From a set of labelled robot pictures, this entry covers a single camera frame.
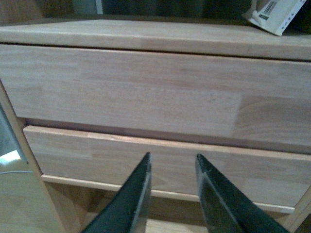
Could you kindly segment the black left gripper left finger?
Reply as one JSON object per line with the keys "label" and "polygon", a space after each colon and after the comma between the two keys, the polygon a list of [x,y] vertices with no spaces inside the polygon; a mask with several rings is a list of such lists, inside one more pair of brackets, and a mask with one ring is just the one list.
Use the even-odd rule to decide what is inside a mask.
{"label": "black left gripper left finger", "polygon": [[112,201],[82,230],[84,233],[146,232],[152,182],[152,156],[148,152]]}

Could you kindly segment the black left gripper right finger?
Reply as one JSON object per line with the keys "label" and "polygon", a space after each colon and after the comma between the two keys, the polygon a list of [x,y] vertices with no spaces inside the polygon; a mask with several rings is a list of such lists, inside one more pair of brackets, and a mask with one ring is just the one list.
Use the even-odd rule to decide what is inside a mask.
{"label": "black left gripper right finger", "polygon": [[209,233],[288,232],[202,154],[196,155],[195,170],[198,197]]}

